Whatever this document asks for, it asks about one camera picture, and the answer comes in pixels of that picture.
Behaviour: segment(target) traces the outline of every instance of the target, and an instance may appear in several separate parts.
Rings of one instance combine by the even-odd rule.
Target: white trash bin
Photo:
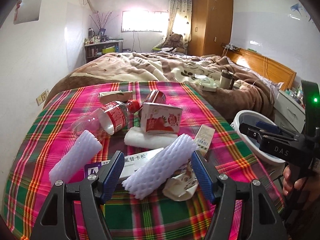
[[[241,137],[241,139],[245,142],[245,144],[250,148],[250,150],[261,160],[265,161],[266,163],[269,163],[273,166],[280,166],[285,163],[284,160],[279,159],[275,156],[272,156],[270,154],[267,154],[265,152],[262,152],[259,150],[259,143],[254,140],[253,138],[250,138],[239,131],[239,125],[241,123],[246,123],[248,125],[256,125],[258,121],[263,121],[269,124],[276,125],[274,122],[272,122],[270,119],[265,117],[262,114],[259,114],[254,111],[250,110],[242,110],[239,113],[236,114],[236,117],[233,120],[233,123],[231,124],[231,127],[237,132],[237,134]]]

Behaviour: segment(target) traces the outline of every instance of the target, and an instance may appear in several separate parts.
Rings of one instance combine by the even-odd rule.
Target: human hand
[[[291,171],[289,166],[287,166],[283,171],[283,189],[282,192],[285,196],[289,194],[293,190],[293,187],[297,190],[300,190],[306,181],[307,178],[298,179],[294,184],[290,181]],[[320,175],[312,176],[308,178],[303,190],[310,191],[310,195],[308,198],[308,203],[312,203],[320,196]]]

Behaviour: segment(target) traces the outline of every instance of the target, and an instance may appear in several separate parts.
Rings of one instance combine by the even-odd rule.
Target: curtain
[[[184,49],[187,50],[188,42],[191,41],[191,15],[192,0],[169,0],[169,24],[166,37],[157,48],[162,48],[168,43],[172,33],[181,34]]]

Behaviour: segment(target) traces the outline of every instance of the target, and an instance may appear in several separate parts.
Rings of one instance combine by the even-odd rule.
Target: screw
[[[255,186],[260,186],[260,185],[261,185],[261,182],[260,182],[259,180],[257,180],[257,179],[254,179],[254,180],[252,181],[252,183],[253,183],[253,185],[255,185]]]
[[[96,174],[91,174],[88,176],[88,180],[95,180],[97,178]]]
[[[62,184],[63,184],[63,181],[61,179],[57,180],[55,183],[57,187],[61,186]]]
[[[219,179],[226,180],[228,179],[228,176],[226,174],[220,174]]]

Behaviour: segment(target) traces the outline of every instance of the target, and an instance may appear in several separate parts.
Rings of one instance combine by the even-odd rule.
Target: bottle on shelf
[[[125,127],[129,115],[134,114],[139,109],[140,104],[137,100],[129,100],[127,103],[113,101],[89,115],[80,117],[71,125],[71,129],[77,136],[88,130],[100,140]]]

